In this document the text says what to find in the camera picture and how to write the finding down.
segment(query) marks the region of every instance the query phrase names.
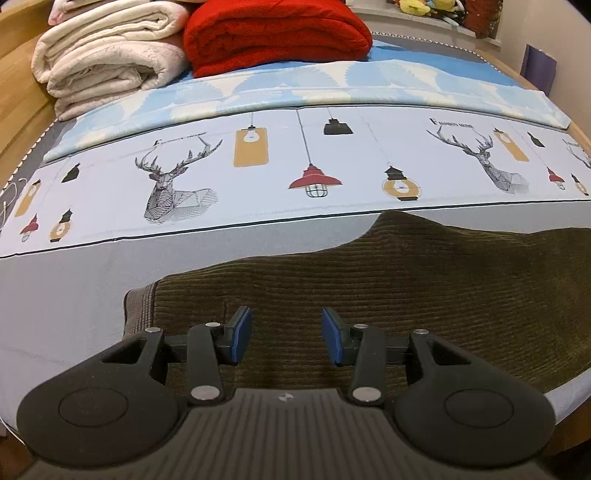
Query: ribbed gray surface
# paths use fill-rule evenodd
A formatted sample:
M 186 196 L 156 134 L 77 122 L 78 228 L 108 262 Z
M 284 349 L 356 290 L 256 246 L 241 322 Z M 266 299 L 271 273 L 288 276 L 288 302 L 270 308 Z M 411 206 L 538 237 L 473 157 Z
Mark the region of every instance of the ribbed gray surface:
M 286 398 L 289 393 L 293 398 Z M 535 464 L 476 472 L 426 459 L 399 439 L 382 411 L 336 390 L 237 390 L 195 408 L 160 450 L 127 465 L 76 472 L 37 462 L 25 480 L 548 480 Z

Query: white wall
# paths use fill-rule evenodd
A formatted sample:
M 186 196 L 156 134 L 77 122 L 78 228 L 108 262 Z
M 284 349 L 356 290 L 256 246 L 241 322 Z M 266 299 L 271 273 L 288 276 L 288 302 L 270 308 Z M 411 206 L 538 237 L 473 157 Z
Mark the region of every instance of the white wall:
M 591 137 L 591 23 L 567 0 L 505 0 L 497 38 L 518 72 L 528 43 L 558 61 L 550 99 Z

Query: bed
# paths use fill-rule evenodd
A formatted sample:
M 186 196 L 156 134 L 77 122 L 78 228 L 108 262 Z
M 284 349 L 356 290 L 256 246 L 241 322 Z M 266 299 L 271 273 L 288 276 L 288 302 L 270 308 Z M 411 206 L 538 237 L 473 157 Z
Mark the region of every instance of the bed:
M 488 232 L 591 227 L 589 140 L 482 54 L 375 33 L 367 62 L 187 76 L 52 123 L 28 70 L 48 8 L 0 18 L 13 426 L 27 391 L 119 341 L 134 328 L 126 294 L 167 275 L 337 247 L 390 209 Z M 545 390 L 558 421 L 591 395 L 583 360 Z

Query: red folded blanket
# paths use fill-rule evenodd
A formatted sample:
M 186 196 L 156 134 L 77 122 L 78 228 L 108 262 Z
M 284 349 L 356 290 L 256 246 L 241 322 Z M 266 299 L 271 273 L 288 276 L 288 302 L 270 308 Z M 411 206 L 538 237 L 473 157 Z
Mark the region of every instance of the red folded blanket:
M 195 77 L 284 60 L 361 60 L 367 26 L 339 0 L 209 0 L 184 31 Z

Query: purple object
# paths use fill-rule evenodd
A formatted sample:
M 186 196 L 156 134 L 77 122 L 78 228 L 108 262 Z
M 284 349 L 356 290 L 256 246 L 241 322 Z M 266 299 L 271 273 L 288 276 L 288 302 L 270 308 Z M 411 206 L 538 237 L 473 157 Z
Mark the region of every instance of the purple object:
M 521 76 L 548 96 L 556 77 L 556 60 L 531 45 L 525 48 Z

